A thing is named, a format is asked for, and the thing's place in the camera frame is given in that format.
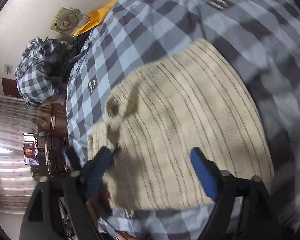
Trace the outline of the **cream tweed checked garment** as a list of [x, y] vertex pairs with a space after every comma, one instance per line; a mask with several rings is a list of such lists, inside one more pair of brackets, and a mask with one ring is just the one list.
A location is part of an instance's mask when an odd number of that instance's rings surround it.
[[104, 174], [114, 208], [182, 210], [210, 204], [190, 161], [194, 147], [220, 170], [271, 181], [274, 168], [257, 108], [221, 53], [200, 38], [131, 72], [106, 100], [88, 158], [117, 150]]

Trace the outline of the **lit screen on desk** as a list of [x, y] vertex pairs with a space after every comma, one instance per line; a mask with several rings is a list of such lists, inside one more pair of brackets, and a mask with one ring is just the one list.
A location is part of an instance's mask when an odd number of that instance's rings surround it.
[[25, 165], [39, 165], [38, 136], [33, 133], [23, 133], [23, 155]]

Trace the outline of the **blue checked pillow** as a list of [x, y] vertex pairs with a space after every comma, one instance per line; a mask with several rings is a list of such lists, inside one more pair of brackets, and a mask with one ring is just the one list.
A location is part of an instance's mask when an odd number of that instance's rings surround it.
[[55, 38], [37, 37], [28, 42], [14, 73], [26, 105], [51, 105], [65, 98], [70, 56], [71, 48]]

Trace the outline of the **blue checked bed cover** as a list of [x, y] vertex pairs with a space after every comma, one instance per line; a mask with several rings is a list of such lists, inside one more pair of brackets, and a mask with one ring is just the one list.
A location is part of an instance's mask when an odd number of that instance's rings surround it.
[[279, 222], [300, 226], [300, 9], [294, 0], [118, 0], [70, 74], [68, 135], [81, 163], [110, 90], [135, 68], [209, 41], [244, 81], [266, 133]]

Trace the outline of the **beige box fan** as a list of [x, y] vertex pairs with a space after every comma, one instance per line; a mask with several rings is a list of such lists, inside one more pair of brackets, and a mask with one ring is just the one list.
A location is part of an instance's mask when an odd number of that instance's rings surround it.
[[75, 31], [88, 21], [88, 15], [79, 9], [61, 7], [55, 14], [50, 29], [68, 37], [73, 37]]

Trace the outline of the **yellow cloth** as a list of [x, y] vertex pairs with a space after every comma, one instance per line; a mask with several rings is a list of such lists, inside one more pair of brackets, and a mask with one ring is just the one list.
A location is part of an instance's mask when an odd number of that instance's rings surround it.
[[87, 31], [93, 29], [94, 27], [100, 25], [108, 13], [110, 12], [111, 8], [114, 6], [114, 4], [118, 0], [111, 0], [108, 4], [106, 4], [104, 7], [97, 9], [95, 11], [89, 12], [89, 21], [77, 29], [75, 33], [73, 34], [73, 37], [77, 37], [83, 33], [86, 33]]

